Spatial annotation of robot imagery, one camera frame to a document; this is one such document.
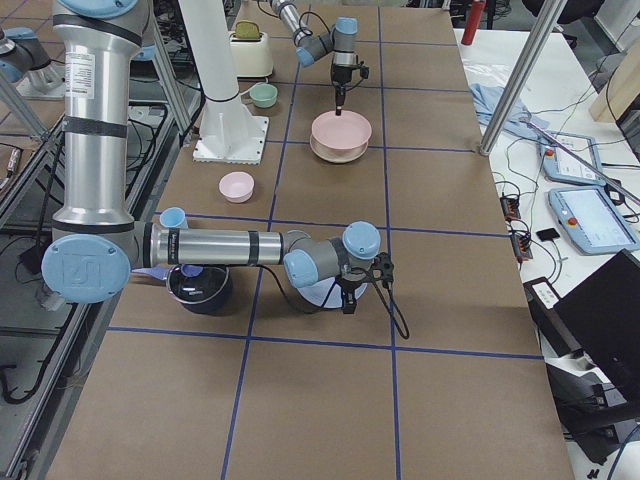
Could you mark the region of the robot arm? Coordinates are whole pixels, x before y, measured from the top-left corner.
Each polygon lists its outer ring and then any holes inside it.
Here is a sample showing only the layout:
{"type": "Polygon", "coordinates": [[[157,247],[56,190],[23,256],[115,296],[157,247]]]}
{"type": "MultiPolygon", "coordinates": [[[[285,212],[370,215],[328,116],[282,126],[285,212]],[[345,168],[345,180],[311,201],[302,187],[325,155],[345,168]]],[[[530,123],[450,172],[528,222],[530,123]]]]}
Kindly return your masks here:
{"type": "Polygon", "coordinates": [[[310,67],[332,56],[330,81],[335,92],[335,115],[340,117],[347,93],[369,75],[369,68],[356,53],[358,20],[339,17],[329,26],[316,12],[300,13],[293,1],[258,1],[258,7],[288,28],[301,67],[310,67]]]}
{"type": "MultiPolygon", "coordinates": [[[[342,107],[346,69],[357,62],[358,21],[338,17],[314,35],[290,1],[269,1],[290,30],[301,66],[333,54],[342,107]]],[[[260,163],[269,119],[242,103],[230,32],[221,1],[179,1],[204,97],[196,157],[260,163]]],[[[65,193],[53,215],[53,241],[41,272],[64,299],[91,304],[119,293],[132,270],[158,265],[284,265],[294,288],[327,278],[341,289],[341,310],[352,314],[356,289],[373,283],[381,265],[380,234],[368,222],[350,224],[341,237],[316,241],[306,232],[203,230],[134,220],[125,206],[130,63],[151,32],[150,1],[54,1],[53,27],[65,45],[65,193]]]]}

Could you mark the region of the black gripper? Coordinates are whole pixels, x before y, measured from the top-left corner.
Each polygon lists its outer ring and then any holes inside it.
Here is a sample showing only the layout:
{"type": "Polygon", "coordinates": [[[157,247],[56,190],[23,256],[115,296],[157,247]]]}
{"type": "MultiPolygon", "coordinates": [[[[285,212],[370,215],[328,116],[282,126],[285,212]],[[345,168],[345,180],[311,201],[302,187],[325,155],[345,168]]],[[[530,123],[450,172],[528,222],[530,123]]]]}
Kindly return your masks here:
{"type": "Polygon", "coordinates": [[[353,72],[356,70],[356,66],[353,64],[331,64],[331,82],[334,85],[335,90],[335,115],[341,116],[345,99],[346,99],[346,85],[352,81],[353,72]]]}
{"type": "Polygon", "coordinates": [[[341,289],[341,310],[343,314],[354,314],[357,308],[356,290],[363,284],[369,283],[371,272],[363,267],[353,267],[348,273],[335,277],[341,289]]]}

